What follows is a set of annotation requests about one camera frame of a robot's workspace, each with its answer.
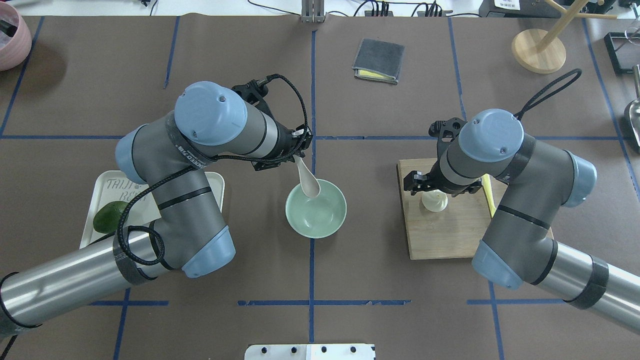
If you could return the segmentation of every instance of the round wooden base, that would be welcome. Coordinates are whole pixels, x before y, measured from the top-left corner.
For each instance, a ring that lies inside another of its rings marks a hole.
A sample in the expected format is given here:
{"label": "round wooden base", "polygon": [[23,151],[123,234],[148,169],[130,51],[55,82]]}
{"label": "round wooden base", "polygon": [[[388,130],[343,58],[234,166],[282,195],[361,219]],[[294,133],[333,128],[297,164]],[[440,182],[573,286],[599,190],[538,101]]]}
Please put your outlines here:
{"label": "round wooden base", "polygon": [[513,38],[511,51],[525,69],[538,74],[551,74],[564,65],[566,49],[560,39],[553,39],[542,51],[536,48],[536,44],[540,43],[546,34],[542,29],[528,29]]}

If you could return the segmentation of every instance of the pink bowl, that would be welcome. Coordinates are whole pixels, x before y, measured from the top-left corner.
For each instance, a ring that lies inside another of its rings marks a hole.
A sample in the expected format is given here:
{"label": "pink bowl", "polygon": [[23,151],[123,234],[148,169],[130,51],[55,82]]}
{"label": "pink bowl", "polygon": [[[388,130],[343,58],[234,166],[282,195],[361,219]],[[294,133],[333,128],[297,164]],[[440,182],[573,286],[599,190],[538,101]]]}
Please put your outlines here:
{"label": "pink bowl", "polygon": [[0,71],[3,71],[20,65],[27,58],[31,50],[31,32],[18,11],[7,3],[0,2],[0,18],[10,20],[13,25],[14,19],[18,18],[18,30],[15,35],[6,45],[0,45]]}

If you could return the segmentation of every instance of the mint green bowl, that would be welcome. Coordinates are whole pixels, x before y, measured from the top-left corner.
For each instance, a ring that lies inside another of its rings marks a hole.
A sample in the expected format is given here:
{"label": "mint green bowl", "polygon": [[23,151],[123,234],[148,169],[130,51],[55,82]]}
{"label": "mint green bowl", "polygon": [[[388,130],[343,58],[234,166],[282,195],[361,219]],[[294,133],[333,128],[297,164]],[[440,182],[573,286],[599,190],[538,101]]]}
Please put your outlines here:
{"label": "mint green bowl", "polygon": [[298,234],[313,239],[325,238],[340,229],[347,216],[347,200],[337,186],[318,179],[320,195],[307,197],[298,184],[287,197],[285,213]]}

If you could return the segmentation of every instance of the cutting board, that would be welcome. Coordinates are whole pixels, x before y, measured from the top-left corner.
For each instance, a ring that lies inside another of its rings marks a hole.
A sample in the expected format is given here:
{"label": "cutting board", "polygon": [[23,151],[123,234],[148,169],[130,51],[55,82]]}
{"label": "cutting board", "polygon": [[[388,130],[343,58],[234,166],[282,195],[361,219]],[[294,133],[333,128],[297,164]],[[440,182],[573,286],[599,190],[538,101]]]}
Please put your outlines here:
{"label": "cutting board", "polygon": [[[484,191],[449,197],[449,205],[432,213],[420,202],[420,193],[411,196],[403,190],[403,179],[412,170],[427,174],[435,158],[400,160],[397,165],[400,194],[411,260],[471,258],[491,222]],[[493,198],[499,204],[507,186],[491,179]]]}

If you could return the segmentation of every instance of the light blue joint cap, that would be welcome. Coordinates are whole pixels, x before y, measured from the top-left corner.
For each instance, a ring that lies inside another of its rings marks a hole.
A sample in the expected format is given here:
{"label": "light blue joint cap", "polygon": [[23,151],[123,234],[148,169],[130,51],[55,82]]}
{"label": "light blue joint cap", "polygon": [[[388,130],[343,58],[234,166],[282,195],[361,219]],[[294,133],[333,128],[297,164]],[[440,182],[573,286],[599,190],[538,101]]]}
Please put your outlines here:
{"label": "light blue joint cap", "polygon": [[571,156],[571,161],[573,162],[573,188],[569,199],[563,206],[574,208],[582,204],[593,191],[596,186],[596,180],[598,180],[598,172],[592,163],[573,155],[570,151],[565,151]]}
{"label": "light blue joint cap", "polygon": [[522,279],[518,274],[483,240],[480,240],[471,265],[477,273],[507,289],[516,290],[522,285]]}
{"label": "light blue joint cap", "polygon": [[187,277],[194,279],[225,266],[235,255],[236,248],[227,225],[184,264],[182,271],[187,274]]}
{"label": "light blue joint cap", "polygon": [[116,145],[116,163],[129,180],[136,184],[146,184],[138,175],[136,167],[133,166],[133,140],[136,138],[138,131],[145,125],[138,126],[137,129],[126,134]]}
{"label": "light blue joint cap", "polygon": [[460,149],[483,163],[496,163],[512,157],[523,140],[522,124],[510,112],[502,109],[482,111],[458,135]]}
{"label": "light blue joint cap", "polygon": [[189,85],[175,103],[175,124],[192,142],[221,145],[235,139],[246,125],[244,100],[210,81]]}

